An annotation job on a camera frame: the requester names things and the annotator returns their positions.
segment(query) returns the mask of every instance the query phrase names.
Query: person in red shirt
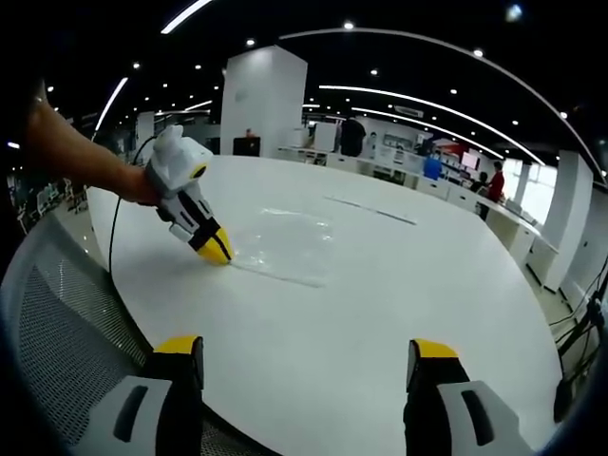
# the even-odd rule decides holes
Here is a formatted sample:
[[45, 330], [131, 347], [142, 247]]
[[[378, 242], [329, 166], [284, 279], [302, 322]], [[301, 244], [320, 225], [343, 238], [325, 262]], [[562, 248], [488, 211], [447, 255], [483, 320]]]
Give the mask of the person in red shirt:
[[487, 189], [487, 198], [490, 201], [498, 202], [503, 196], [504, 189], [503, 163], [501, 161], [494, 161], [494, 169], [496, 173]]

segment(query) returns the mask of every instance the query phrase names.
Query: tabletop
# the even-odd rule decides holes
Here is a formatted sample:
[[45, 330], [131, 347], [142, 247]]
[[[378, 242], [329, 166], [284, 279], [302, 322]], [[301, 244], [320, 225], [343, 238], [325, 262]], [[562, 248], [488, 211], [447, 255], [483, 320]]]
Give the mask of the tabletop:
[[[290, 456], [402, 456], [408, 346], [422, 337], [459, 353], [471, 380], [519, 415], [529, 445], [552, 436], [561, 379], [553, 338], [519, 267], [478, 217], [405, 187], [289, 161], [216, 157], [200, 185], [234, 239], [264, 208], [332, 227], [326, 285], [315, 288], [212, 266], [154, 209], [121, 207], [113, 270], [127, 309], [153, 346], [203, 336], [204, 401], [233, 426]], [[115, 205], [89, 190], [104, 253]]]

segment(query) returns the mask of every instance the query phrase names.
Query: white desk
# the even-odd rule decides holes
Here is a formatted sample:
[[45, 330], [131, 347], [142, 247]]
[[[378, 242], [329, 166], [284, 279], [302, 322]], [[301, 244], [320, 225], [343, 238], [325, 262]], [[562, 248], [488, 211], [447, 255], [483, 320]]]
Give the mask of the white desk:
[[[518, 413], [529, 445], [552, 436], [561, 379], [553, 338], [521, 271], [479, 218], [381, 180], [287, 161], [216, 157], [201, 187], [229, 236], [260, 208], [333, 223], [329, 284], [315, 289], [211, 266], [154, 209], [123, 204], [118, 291], [153, 346], [204, 337], [204, 400], [229, 423], [289, 456], [403, 456], [408, 343], [424, 337], [448, 343], [470, 378]], [[115, 202], [89, 191], [102, 252]]]

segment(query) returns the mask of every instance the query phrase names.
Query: forearm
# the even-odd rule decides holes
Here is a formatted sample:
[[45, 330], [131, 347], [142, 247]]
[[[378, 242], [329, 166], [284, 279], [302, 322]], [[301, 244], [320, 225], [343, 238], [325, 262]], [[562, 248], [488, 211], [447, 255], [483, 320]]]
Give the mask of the forearm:
[[26, 137], [30, 160], [54, 176], [101, 187], [128, 200], [155, 202], [141, 168], [123, 163], [85, 138], [47, 101], [38, 103], [31, 112]]

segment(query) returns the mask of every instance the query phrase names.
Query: mesh chair back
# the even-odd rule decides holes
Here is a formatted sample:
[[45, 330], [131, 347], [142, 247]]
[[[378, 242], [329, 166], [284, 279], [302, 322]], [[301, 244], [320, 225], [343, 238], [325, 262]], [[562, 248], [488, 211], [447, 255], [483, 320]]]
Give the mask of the mesh chair back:
[[68, 446], [83, 436], [90, 409], [151, 352], [108, 272], [52, 214], [15, 254], [0, 316], [18, 371]]

